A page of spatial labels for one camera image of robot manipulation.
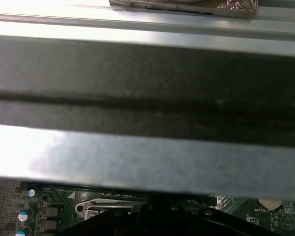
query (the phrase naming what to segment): capacitor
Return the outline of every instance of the capacitor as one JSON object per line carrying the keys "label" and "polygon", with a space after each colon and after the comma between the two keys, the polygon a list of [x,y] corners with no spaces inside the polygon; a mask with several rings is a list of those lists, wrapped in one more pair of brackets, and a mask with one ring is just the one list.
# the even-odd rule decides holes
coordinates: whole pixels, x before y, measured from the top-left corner
{"label": "capacitor", "polygon": [[27,208],[24,211],[21,211],[19,214],[19,221],[24,222],[28,219],[31,219],[34,215],[35,211],[33,208]]}
{"label": "capacitor", "polygon": [[31,227],[25,226],[18,232],[16,232],[15,236],[30,236],[31,235]]}

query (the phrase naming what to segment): screw hole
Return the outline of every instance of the screw hole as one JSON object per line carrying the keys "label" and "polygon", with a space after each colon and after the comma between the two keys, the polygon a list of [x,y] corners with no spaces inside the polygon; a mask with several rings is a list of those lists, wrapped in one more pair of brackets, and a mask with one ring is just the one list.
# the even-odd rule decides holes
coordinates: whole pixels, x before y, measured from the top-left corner
{"label": "screw hole", "polygon": [[82,212],[83,209],[84,209],[83,206],[78,206],[78,207],[77,207],[78,212]]}

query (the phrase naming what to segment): electronic chip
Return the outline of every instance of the electronic chip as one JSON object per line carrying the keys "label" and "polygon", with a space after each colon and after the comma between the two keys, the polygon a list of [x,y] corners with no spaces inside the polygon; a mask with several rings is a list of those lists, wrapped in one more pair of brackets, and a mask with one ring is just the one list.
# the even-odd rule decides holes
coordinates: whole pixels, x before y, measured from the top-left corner
{"label": "electronic chip", "polygon": [[59,215],[59,208],[58,207],[42,207],[40,209],[40,212],[46,215],[46,218],[48,217],[57,217]]}
{"label": "electronic chip", "polygon": [[7,231],[14,231],[14,229],[15,229],[15,223],[7,223],[5,225],[5,230]]}
{"label": "electronic chip", "polygon": [[40,220],[39,224],[42,225],[45,230],[56,230],[58,226],[56,220]]}

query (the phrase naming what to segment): metal rail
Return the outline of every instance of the metal rail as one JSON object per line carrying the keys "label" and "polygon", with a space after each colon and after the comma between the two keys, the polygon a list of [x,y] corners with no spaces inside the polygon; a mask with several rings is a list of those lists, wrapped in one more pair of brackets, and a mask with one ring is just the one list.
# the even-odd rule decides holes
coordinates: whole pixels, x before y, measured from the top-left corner
{"label": "metal rail", "polygon": [[106,3],[0,3],[0,176],[295,199],[295,9]]}

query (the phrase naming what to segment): silver metal surface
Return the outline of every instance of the silver metal surface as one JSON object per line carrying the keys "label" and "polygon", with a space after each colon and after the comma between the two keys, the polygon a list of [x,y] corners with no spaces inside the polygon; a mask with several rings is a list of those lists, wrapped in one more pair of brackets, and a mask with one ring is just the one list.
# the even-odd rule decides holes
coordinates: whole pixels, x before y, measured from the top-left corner
{"label": "silver metal surface", "polygon": [[132,209],[136,205],[141,205],[141,202],[134,201],[124,201],[124,200],[114,200],[114,199],[105,199],[105,198],[96,198],[89,201],[77,203],[74,207],[75,212],[87,219],[88,211],[96,210],[102,213],[101,209],[108,208],[128,208]]}
{"label": "silver metal surface", "polygon": [[295,199],[295,148],[0,126],[0,176]]}
{"label": "silver metal surface", "polygon": [[0,35],[295,56],[295,9],[288,8],[259,7],[254,19],[232,19],[124,11],[106,0],[42,5],[26,0],[0,3],[0,20],[39,23],[0,22]]}
{"label": "silver metal surface", "polygon": [[0,22],[0,35],[132,43],[295,57],[295,41],[235,38],[203,34]]}

